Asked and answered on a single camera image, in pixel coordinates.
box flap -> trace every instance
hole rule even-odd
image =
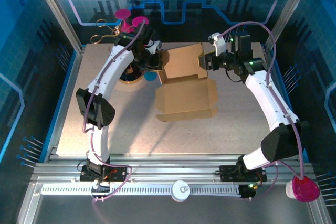
[[[217,112],[218,112],[218,108],[212,108],[212,109],[207,109],[207,110],[156,115],[156,118],[159,119],[159,121],[161,122],[169,123],[169,122],[184,121],[184,120],[211,118],[214,115],[216,115]]]
[[[160,121],[208,118],[216,113],[211,109],[218,102],[216,82],[195,76],[168,80],[157,88],[155,102],[156,108],[165,114],[158,115]]]
[[[199,57],[203,55],[202,43],[161,51],[163,71],[158,72],[161,83],[185,76],[207,77],[207,71],[198,64]]]

blue edge trim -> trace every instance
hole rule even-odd
[[[275,72],[277,74],[281,89],[283,91],[282,93],[284,94],[283,99],[288,104],[290,109],[293,110],[292,105],[291,105],[290,100],[289,100],[289,96],[288,96],[285,84],[284,84],[283,79],[282,79],[282,75],[281,75],[280,68],[279,68],[277,60],[275,60],[275,62],[274,62],[274,69],[275,69]],[[303,162],[304,163],[309,163],[308,154],[307,154],[306,149],[303,149]]]
[[[59,94],[58,102],[57,102],[55,112],[54,112],[54,115],[53,115],[51,123],[50,123],[48,134],[47,134],[46,140],[45,140],[44,145],[43,145],[43,149],[42,149],[39,161],[38,161],[39,163],[44,163],[44,159],[47,155],[48,147],[49,147],[49,144],[50,144],[50,141],[51,141],[51,136],[52,136],[53,131],[54,131],[57,116],[58,116],[59,110],[61,108],[61,104],[62,104],[62,101],[63,101],[63,98],[64,98],[65,90],[66,90],[67,85],[68,85],[68,81],[69,81],[69,78],[70,78],[72,67],[74,66],[76,56],[77,56],[77,53],[74,51],[73,54],[72,54],[72,57],[71,57],[71,61],[70,61],[69,67],[68,67],[67,74],[65,75],[65,79],[64,79],[64,82],[63,82],[61,93]]]
[[[71,62],[70,62],[67,74],[66,74],[65,79],[64,79],[64,83],[63,83],[61,93],[60,93],[59,98],[58,98],[58,102],[57,102],[57,105],[56,105],[54,116],[52,117],[52,121],[51,121],[49,130],[48,130],[46,141],[45,141],[43,149],[42,149],[42,153],[41,153],[41,156],[40,156],[40,159],[39,159],[39,163],[43,163],[44,159],[47,155],[48,147],[49,147],[49,144],[50,144],[50,141],[51,141],[51,135],[53,134],[53,131],[54,131],[54,127],[55,127],[55,124],[56,124],[56,119],[57,119],[57,116],[58,116],[58,113],[59,113],[59,110],[60,110],[60,107],[61,107],[61,104],[62,104],[62,101],[63,101],[63,97],[64,97],[64,94],[65,94],[65,89],[68,85],[68,81],[69,81],[69,78],[70,78],[70,73],[71,73],[72,67],[74,65],[76,55],[77,54],[74,51],[74,53],[72,54],[72,58],[71,58]],[[275,72],[278,76],[278,80],[279,80],[281,89],[283,90],[283,94],[284,94],[283,99],[285,100],[285,102],[289,105],[290,109],[292,110],[292,106],[291,106],[289,96],[288,96],[287,91],[286,91],[285,84],[284,84],[283,79],[281,77],[281,72],[280,72],[277,60],[274,63],[274,68],[275,68]],[[309,163],[307,151],[305,149],[303,150],[303,161],[305,163]]]

gold scissors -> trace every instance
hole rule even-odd
[[[98,43],[100,43],[104,38],[108,38],[108,37],[116,37],[116,36],[120,33],[121,23],[119,23],[118,25],[116,25],[116,26],[114,27],[114,29],[113,29],[113,28],[111,28],[110,26],[107,25],[106,19],[101,18],[101,19],[97,20],[95,24],[96,24],[96,26],[98,26],[98,27],[104,27],[104,26],[108,27],[108,28],[111,30],[111,34],[110,34],[110,35],[107,34],[107,35],[103,35],[103,36],[101,36],[101,35],[99,35],[99,34],[93,35],[93,36],[90,38],[90,42],[91,42],[92,44],[98,44]]]

speckled work surface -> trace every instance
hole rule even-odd
[[[186,43],[164,44],[174,48]],[[203,44],[204,51],[212,50]],[[110,44],[88,44],[80,66],[71,98],[57,154],[83,155],[88,151],[88,134],[83,134],[83,117],[79,112],[75,93],[86,88],[109,56]],[[253,44],[254,56],[263,57],[260,44]],[[152,82],[142,78],[136,84],[118,82],[110,99],[116,116],[109,127],[109,151],[125,153],[248,153],[260,146],[269,133],[266,118],[253,94],[242,83],[233,83],[223,69],[209,71],[216,80],[219,112],[213,118],[175,123],[157,120],[155,89]]]

cardboard box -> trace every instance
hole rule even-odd
[[[155,105],[163,114],[161,122],[210,118],[218,112],[217,86],[198,64],[204,55],[202,43],[161,52],[163,69],[158,72],[162,86],[156,90]]]

